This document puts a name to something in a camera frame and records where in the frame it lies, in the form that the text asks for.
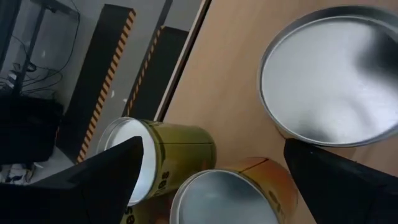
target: floor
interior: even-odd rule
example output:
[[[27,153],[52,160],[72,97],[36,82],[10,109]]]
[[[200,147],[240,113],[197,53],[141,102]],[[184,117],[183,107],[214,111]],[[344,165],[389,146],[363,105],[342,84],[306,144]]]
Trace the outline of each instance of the floor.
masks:
[[[58,1],[70,7],[74,7],[71,0]],[[146,52],[146,48],[149,45],[150,37],[155,29],[164,3],[165,0],[75,0],[76,7],[81,14],[80,28],[70,61],[62,71],[63,79],[60,83],[55,85],[55,89],[57,90],[55,98],[65,106],[65,109],[72,97],[73,89],[76,85],[81,66],[83,65],[96,21],[100,16],[101,8],[103,4],[114,4],[133,7],[137,12],[133,32],[128,39],[124,55],[120,61],[117,73],[115,74],[115,76],[120,78],[111,86],[113,90],[112,95],[116,96],[112,102],[114,105],[113,108],[114,110],[120,110],[120,113],[117,112],[116,114],[121,114],[125,104],[123,98],[125,97],[117,96],[128,96],[131,91],[131,86],[138,73],[139,66]],[[189,31],[197,10],[200,7],[200,3],[201,0],[174,0],[166,18],[165,25]],[[19,16],[14,36],[21,39],[25,44],[29,44],[25,41],[29,38],[24,38],[29,36],[29,32],[32,32],[29,30],[32,26],[29,21],[32,21],[32,19],[29,18],[34,19],[37,16],[38,10],[37,7],[33,6],[31,3],[24,2],[21,6],[21,11],[26,13],[23,16]],[[43,67],[62,67],[67,61],[70,53],[76,25],[77,21],[75,18],[51,13],[46,14],[40,29],[32,61]],[[12,65],[15,58],[19,58],[19,60],[24,58],[24,52],[22,52],[23,49],[21,49],[19,41],[13,39],[10,47],[14,47],[15,50],[9,50],[9,52],[13,53],[8,55],[4,62],[5,65],[7,64],[9,66]],[[45,71],[38,71],[35,76],[44,75],[44,72]],[[3,69],[0,76],[5,77],[6,75],[7,69]],[[49,83],[54,83],[58,78],[59,77],[53,77],[52,80],[46,80],[47,83],[36,83],[30,86],[30,88],[42,87]],[[37,169],[32,178],[33,182],[60,172],[73,164],[59,149],[55,149],[49,161],[42,162],[39,165],[43,168]]]

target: orange can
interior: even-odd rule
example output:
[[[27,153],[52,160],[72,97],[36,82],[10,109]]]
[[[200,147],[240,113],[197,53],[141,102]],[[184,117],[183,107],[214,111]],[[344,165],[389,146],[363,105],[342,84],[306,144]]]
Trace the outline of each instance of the orange can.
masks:
[[[253,157],[191,176],[177,191],[170,224],[287,224],[297,206],[288,170]]]

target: can label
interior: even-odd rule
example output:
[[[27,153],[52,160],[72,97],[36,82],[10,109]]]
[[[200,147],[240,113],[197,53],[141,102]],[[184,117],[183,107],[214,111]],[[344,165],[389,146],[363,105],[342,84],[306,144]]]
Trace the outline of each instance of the can label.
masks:
[[[191,175],[215,166],[215,144],[203,129],[144,121],[157,151],[157,173],[146,198],[177,190]]]
[[[297,206],[297,188],[289,172],[263,157],[244,159],[224,169],[242,175],[268,199],[281,224],[288,223]]]
[[[121,224],[168,224],[174,195],[175,192],[127,207]]]

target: black pole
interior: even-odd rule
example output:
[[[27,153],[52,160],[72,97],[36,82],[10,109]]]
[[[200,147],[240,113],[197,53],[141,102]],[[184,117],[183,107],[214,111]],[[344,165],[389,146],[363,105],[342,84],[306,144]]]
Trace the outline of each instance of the black pole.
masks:
[[[42,22],[43,22],[45,10],[46,10],[46,7],[44,5],[41,5],[39,15],[37,16],[35,29],[33,31],[32,38],[30,39],[29,48],[26,52],[26,58],[25,58],[24,65],[22,66],[22,70],[21,70],[20,74],[17,75],[16,81],[14,84],[14,88],[12,90],[13,97],[18,97],[21,93],[22,84],[25,79],[26,71],[27,71],[27,68],[30,63],[30,58],[33,53],[33,48],[35,47],[37,36],[39,35],[39,30],[40,30],[40,26],[42,25]]]

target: can rim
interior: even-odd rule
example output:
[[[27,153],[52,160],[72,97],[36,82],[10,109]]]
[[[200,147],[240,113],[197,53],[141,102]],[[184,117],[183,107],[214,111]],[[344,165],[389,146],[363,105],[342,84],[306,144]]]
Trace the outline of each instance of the can rim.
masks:
[[[260,96],[261,99],[261,103],[263,105],[263,107],[265,108],[265,110],[267,111],[267,114],[271,117],[271,119],[275,122],[276,125],[278,125],[278,127],[282,128],[282,130],[284,130],[285,132],[287,132],[288,134],[291,134],[292,136],[294,136],[295,138],[310,143],[310,144],[316,144],[318,146],[326,146],[326,147],[356,147],[356,146],[363,146],[363,145],[367,145],[367,144],[371,144],[377,141],[380,141],[382,139],[391,137],[395,134],[398,133],[397,127],[398,126],[394,126],[391,129],[388,129],[382,133],[379,133],[376,136],[373,136],[369,139],[364,139],[362,141],[355,141],[355,142],[349,142],[349,143],[332,143],[332,142],[322,142],[322,141],[317,141],[314,139],[310,139],[310,138],[306,138],[300,134],[297,134],[291,130],[289,130],[287,127],[285,127],[271,112],[271,110],[269,109],[267,103],[266,103],[266,99],[264,97],[263,94],[263,90],[262,90],[262,77],[263,77],[263,69],[266,66],[266,62],[267,59],[271,56],[271,54],[273,53],[273,51],[278,47],[278,45],[283,42],[285,40],[285,38],[287,38],[291,33],[293,33],[295,30],[300,29],[301,27],[307,25],[309,22],[314,22],[317,21],[319,19],[322,19],[321,15],[325,14],[326,12],[330,12],[330,11],[334,11],[337,9],[367,9],[370,11],[377,11],[377,13],[381,13],[384,17],[387,18],[394,18],[395,20],[397,19],[397,16],[391,12],[388,11],[386,9],[380,8],[380,7],[374,7],[374,6],[365,6],[365,5],[350,5],[350,6],[336,6],[336,7],[328,7],[328,8],[324,8],[324,9],[320,9],[314,12],[311,12],[305,16],[302,16],[296,20],[294,20],[293,22],[291,22],[289,25],[287,25],[286,27],[284,27],[279,33],[277,33],[274,38],[271,40],[271,42],[269,43],[269,45],[267,46],[267,48],[265,49],[264,53],[262,54],[262,57],[260,58],[259,61],[259,66],[257,69],[257,92]],[[390,25],[392,27],[396,27],[394,24],[388,23],[386,21],[381,21],[380,19],[377,18],[373,18],[373,17],[369,17],[366,16],[367,19],[371,19],[372,21],[378,21],[379,25],[381,26],[386,26],[386,25]]]
[[[242,176],[241,174],[236,173],[234,171],[224,170],[224,169],[204,170],[204,171],[201,171],[199,173],[196,173],[196,174],[190,176],[177,190],[177,193],[174,196],[172,206],[170,209],[170,219],[169,219],[170,224],[171,223],[172,224],[180,224],[180,211],[181,211],[181,206],[182,206],[182,199],[184,198],[185,194],[187,193],[187,189],[193,183],[193,181],[195,181],[197,178],[201,177],[204,174],[209,174],[212,172],[223,172],[226,174],[233,175],[233,176],[245,181],[245,183],[249,184],[253,188],[253,190],[255,190],[266,202],[268,202],[268,198],[264,195],[264,193],[258,188],[258,186],[254,185],[250,180],[248,180],[247,177]]]
[[[141,184],[140,186],[144,186],[146,187],[146,189],[144,188],[144,190],[140,190],[139,195],[140,197],[137,197],[135,200],[133,199],[133,193],[134,190],[130,196],[129,199],[129,203],[128,206],[132,206],[135,205],[141,201],[143,201],[149,194],[149,192],[152,190],[154,182],[155,182],[155,178],[156,178],[156,172],[157,172],[157,149],[156,149],[156,143],[154,141],[154,137],[153,135],[151,135],[149,128],[144,125],[144,123],[138,119],[134,119],[134,118],[130,118],[130,117],[122,117],[122,118],[118,118],[116,120],[114,120],[110,125],[108,125],[108,127],[105,129],[104,133],[101,136],[101,139],[99,140],[99,144],[97,147],[97,154],[101,153],[105,150],[110,149],[112,146],[110,146],[110,140],[111,139],[115,139],[115,137],[119,134],[118,130],[120,130],[123,125],[128,124],[128,122],[130,121],[134,121],[136,122],[135,125],[140,124],[142,127],[142,129],[146,130],[146,133],[140,133],[140,136],[142,138],[142,143],[144,145],[144,158],[142,161],[142,165],[141,165],[141,170],[138,176],[138,180],[137,180],[137,184],[136,187],[134,188],[134,190],[136,190],[138,183],[142,183],[145,182],[145,184]],[[154,163],[147,163],[146,165],[144,165],[145,161],[151,161],[154,160]],[[150,165],[152,167],[153,165],[153,171],[152,168],[150,168],[147,172],[143,172],[143,169],[148,168],[148,165]],[[150,175],[151,180],[148,181],[148,184],[146,184],[146,178],[148,178],[148,176]]]

